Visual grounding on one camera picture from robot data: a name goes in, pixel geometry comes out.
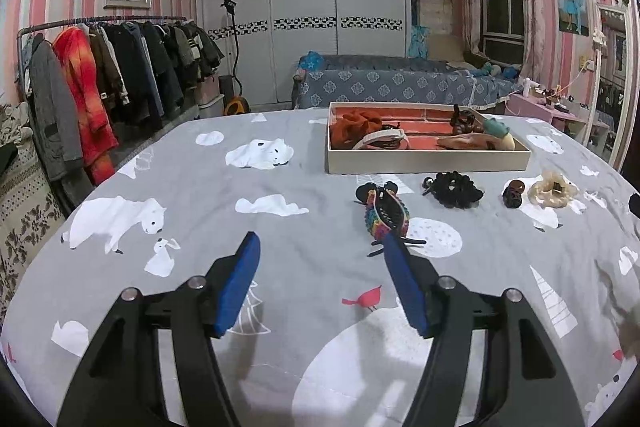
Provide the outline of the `cream braided flower hairband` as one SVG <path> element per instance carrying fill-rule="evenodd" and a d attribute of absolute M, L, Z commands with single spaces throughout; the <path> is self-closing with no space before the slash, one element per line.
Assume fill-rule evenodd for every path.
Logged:
<path fill-rule="evenodd" d="M 542 208 L 564 208 L 578 194 L 575 184 L 554 170 L 544 170 L 541 179 L 528 190 L 529 202 Z"/>

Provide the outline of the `black ruffled scrunchie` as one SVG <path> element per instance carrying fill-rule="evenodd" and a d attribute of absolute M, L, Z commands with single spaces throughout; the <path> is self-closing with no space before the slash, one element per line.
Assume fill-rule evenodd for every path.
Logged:
<path fill-rule="evenodd" d="M 431 194 L 447 208 L 468 209 L 480 202 L 484 192 L 469 176 L 457 171 L 439 172 L 427 176 L 423 182 L 423 194 Z"/>

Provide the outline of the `rainbow woven hair clip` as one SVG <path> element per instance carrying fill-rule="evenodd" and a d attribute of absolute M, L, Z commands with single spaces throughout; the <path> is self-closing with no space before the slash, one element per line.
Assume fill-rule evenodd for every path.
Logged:
<path fill-rule="evenodd" d="M 398 185 L 386 181 L 383 185 L 368 182 L 360 185 L 355 192 L 356 199 L 366 207 L 364 223 L 373 237 L 371 246 L 378 246 L 368 254 L 376 257 L 384 251 L 384 237 L 390 233 L 397 235 L 406 245 L 425 245 L 425 239 L 410 239 L 408 230 L 410 212 L 398 197 Z"/>

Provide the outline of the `orange fabric scrunchie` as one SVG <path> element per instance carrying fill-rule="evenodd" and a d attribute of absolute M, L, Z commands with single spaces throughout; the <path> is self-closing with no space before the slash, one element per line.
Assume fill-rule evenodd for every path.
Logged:
<path fill-rule="evenodd" d="M 330 144 L 335 150 L 350 150 L 366 135 L 382 129 L 382 118 L 374 110 L 354 109 L 330 124 Z"/>

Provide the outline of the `white framed mirror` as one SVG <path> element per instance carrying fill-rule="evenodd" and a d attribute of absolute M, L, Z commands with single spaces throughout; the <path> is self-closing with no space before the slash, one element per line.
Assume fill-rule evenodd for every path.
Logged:
<path fill-rule="evenodd" d="M 613 165 L 626 118 L 627 14 L 599 4 L 599 23 L 593 34 L 596 80 L 593 83 L 584 145 Z"/>

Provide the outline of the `amber brown hair clip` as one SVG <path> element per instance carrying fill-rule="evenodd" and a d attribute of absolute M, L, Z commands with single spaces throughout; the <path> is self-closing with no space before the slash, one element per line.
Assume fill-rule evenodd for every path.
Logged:
<path fill-rule="evenodd" d="M 520 179 L 513 179 L 502 192 L 502 201 L 506 208 L 515 209 L 522 205 L 525 183 Z"/>

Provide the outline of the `pink side table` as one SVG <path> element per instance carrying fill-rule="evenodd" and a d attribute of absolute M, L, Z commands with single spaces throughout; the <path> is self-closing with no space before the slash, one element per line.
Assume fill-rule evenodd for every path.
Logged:
<path fill-rule="evenodd" d="M 582 107 L 566 98 L 562 98 L 560 105 L 564 109 L 546 105 L 542 98 L 535 98 L 533 95 L 514 94 L 506 101 L 506 115 L 537 118 L 548 122 L 552 127 L 563 131 L 580 143 L 586 141 L 588 130 L 591 130 L 596 138 L 607 136 L 611 131 L 611 127 L 606 122 L 600 121 L 598 115 L 593 116 L 592 125 L 588 127 L 590 118 L 588 107 Z"/>

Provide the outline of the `polar bear grey tablecloth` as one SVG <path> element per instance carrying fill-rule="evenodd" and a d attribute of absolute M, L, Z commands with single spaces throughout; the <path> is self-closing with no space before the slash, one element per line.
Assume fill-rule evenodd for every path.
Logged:
<path fill-rule="evenodd" d="M 639 222 L 632 187 L 585 147 L 534 118 L 506 124 L 530 152 L 520 179 L 562 173 L 578 199 L 509 209 L 506 172 L 477 173 L 471 209 L 449 209 L 400 176 L 418 254 L 472 291 L 523 291 L 558 349 L 588 424 L 639 362 Z M 430 343 L 399 306 L 372 253 L 358 176 L 326 172 L 326 112 L 182 124 L 95 192 L 18 286 L 2 347 L 39 412 L 55 421 L 88 343 L 120 292 L 171 291 L 236 251 L 262 259 L 239 322 L 214 344 L 245 426 L 398 426 Z"/>

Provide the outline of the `window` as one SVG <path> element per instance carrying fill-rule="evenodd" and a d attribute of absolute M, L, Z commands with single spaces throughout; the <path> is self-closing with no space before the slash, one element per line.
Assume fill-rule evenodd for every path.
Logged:
<path fill-rule="evenodd" d="M 524 57 L 523 0 L 482 0 L 480 50 L 501 65 L 521 65 Z"/>

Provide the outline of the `orange red coat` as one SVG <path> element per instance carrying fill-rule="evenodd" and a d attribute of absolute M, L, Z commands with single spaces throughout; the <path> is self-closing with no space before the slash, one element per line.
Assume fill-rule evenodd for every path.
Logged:
<path fill-rule="evenodd" d="M 94 185 L 115 173 L 110 152 L 118 145 L 96 84 L 96 61 L 88 36 L 78 27 L 64 29 L 53 49 L 77 109 L 82 156 Z"/>

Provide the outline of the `grey coat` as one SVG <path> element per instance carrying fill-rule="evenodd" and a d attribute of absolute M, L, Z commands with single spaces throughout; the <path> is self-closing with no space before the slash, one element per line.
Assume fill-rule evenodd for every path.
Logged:
<path fill-rule="evenodd" d="M 37 34 L 29 62 L 35 135 L 51 181 L 84 165 L 77 108 L 52 44 Z"/>

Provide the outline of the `pink curtain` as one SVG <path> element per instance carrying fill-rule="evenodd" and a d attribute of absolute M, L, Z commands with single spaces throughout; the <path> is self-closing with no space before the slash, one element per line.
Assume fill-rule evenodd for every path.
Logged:
<path fill-rule="evenodd" d="M 523 0 L 524 58 L 522 75 L 550 88 L 558 81 L 558 29 L 556 0 Z"/>

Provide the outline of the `garment steamer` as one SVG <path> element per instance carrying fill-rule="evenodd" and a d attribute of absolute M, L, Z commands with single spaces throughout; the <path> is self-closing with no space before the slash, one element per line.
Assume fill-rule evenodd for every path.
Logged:
<path fill-rule="evenodd" d="M 233 42 L 233 65 L 231 69 L 230 94 L 229 100 L 224 106 L 224 115 L 242 115 L 250 113 L 250 104 L 244 98 L 244 84 L 238 77 L 238 66 L 240 58 L 240 44 L 238 36 L 238 28 L 235 21 L 236 2 L 234 0 L 224 0 L 221 5 L 227 12 L 231 20 L 231 30 Z"/>

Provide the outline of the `dark hanging clothes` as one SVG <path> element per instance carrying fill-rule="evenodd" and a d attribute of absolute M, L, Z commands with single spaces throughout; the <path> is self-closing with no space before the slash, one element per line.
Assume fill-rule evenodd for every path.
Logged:
<path fill-rule="evenodd" d="M 128 126 L 157 127 L 174 117 L 224 58 L 192 20 L 93 24 L 89 40 L 106 113 Z"/>

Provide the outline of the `bed with blue cover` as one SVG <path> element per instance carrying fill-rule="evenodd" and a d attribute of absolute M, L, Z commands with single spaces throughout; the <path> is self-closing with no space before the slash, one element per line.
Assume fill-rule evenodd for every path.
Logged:
<path fill-rule="evenodd" d="M 333 102 L 484 107 L 521 91 L 515 79 L 425 58 L 320 55 L 318 64 L 310 66 L 304 56 L 294 74 L 292 107 L 326 107 Z"/>

